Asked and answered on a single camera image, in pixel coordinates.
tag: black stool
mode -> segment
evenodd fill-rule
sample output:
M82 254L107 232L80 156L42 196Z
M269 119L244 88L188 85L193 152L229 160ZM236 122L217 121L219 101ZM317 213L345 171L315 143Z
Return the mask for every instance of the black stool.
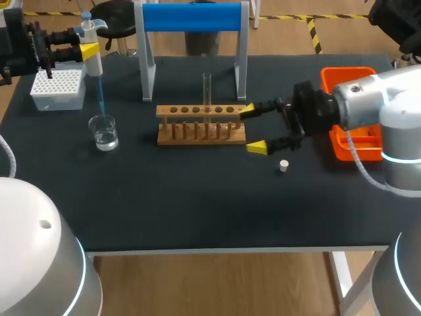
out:
M101 38L108 38L105 45L107 51L111 48L113 39L117 40L118 51L109 55L134 56L136 49L127 49L126 38L136 33L134 20L134 4L130 0L110 0L96 5L91 10L92 19L100 18L107 23L108 29L97 31Z

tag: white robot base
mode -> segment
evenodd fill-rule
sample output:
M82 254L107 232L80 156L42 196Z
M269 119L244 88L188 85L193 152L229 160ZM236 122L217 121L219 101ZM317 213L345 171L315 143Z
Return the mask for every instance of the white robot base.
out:
M0 178L0 216L1 315L101 314L99 276L41 190Z

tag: glowing blue ring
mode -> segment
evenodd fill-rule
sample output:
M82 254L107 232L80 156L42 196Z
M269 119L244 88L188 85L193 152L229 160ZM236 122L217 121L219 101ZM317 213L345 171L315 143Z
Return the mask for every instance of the glowing blue ring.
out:
M421 163L421 159L397 159L397 158L389 157L384 152L382 152L382 157L385 160L390 161L392 163L406 163L408 165L415 164L415 163Z
M80 293L82 293L82 288L84 287L84 283L85 283L85 276L86 276L85 252L84 252L84 249L83 249L82 245L80 244L79 240L78 239L76 239L76 240L78 241L80 251L82 252L82 258L84 258L84 270L82 272L82 279L80 281L78 291L76 292L76 295L74 296L74 299L72 300L72 303L70 303L70 305L67 307L67 310L64 312L63 316L68 316L68 314L72 311L73 307L76 305L76 302L78 301Z
M400 239L401 235L402 235L402 233L399 234L399 237L396 240L395 255L394 255L394 257L395 257L395 269L396 269L397 277L399 279L399 282L401 283L401 286L402 286L403 290L405 291L405 294L409 297L410 301L416 306L416 308L418 308L418 310L421 311L421 305L418 303L416 298L412 295L408 286L406 285L405 281L403 280L402 273L401 273L401 270L399 269L399 264L397 262L397 246L399 244L399 239Z

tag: white bottle cap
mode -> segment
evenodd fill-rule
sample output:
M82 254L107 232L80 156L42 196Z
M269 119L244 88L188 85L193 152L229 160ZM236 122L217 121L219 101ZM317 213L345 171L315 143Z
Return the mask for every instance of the white bottle cap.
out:
M279 170L281 170L282 172L285 172L287 170L289 166L289 163L287 160L281 160L279 162Z

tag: pipette tip box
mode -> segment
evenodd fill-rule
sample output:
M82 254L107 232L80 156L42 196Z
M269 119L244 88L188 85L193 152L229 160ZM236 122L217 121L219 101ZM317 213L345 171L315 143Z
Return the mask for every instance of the pipette tip box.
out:
M45 70L36 74L30 94L38 110L80 110L86 91L82 70L52 70L52 73L52 79L48 79Z

